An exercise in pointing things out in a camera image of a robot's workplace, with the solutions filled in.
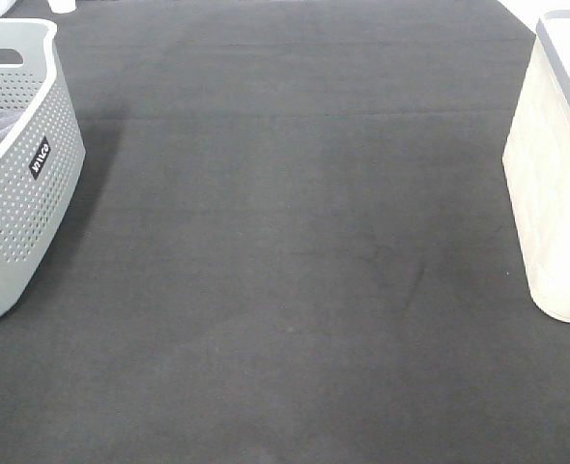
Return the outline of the grey perforated laundry basket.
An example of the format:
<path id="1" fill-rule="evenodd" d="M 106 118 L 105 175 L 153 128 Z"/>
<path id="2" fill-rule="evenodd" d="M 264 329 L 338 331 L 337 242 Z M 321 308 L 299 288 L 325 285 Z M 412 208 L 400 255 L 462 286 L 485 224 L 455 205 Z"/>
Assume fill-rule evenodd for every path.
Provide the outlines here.
<path id="1" fill-rule="evenodd" d="M 0 109 L 22 115 L 0 143 L 0 316 L 39 267 L 70 204 L 85 148 L 54 22 L 0 18 Z"/>

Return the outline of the black table mat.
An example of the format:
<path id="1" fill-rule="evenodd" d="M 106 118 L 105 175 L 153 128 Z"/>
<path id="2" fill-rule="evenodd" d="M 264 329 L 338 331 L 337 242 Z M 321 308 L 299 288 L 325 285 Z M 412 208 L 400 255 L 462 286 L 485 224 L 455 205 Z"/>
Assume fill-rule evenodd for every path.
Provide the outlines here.
<path id="1" fill-rule="evenodd" d="M 0 463 L 570 463 L 495 1 L 82 1 L 86 159 L 0 319 Z"/>

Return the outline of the white cylinder object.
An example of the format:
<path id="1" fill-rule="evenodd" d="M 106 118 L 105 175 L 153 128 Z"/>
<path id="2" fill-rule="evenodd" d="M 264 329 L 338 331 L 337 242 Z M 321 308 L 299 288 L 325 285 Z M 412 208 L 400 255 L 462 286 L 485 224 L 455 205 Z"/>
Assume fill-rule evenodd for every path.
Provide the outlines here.
<path id="1" fill-rule="evenodd" d="M 76 0 L 48 0 L 49 8 L 57 15 L 65 15 L 76 10 Z"/>

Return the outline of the white translucent storage bin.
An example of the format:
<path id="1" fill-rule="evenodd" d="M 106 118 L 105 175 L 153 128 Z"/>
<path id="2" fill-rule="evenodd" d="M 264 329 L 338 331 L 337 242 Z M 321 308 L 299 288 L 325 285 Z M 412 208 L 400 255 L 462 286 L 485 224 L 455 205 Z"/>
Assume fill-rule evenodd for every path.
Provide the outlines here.
<path id="1" fill-rule="evenodd" d="M 570 323 L 570 9 L 535 32 L 502 163 L 530 295 Z"/>

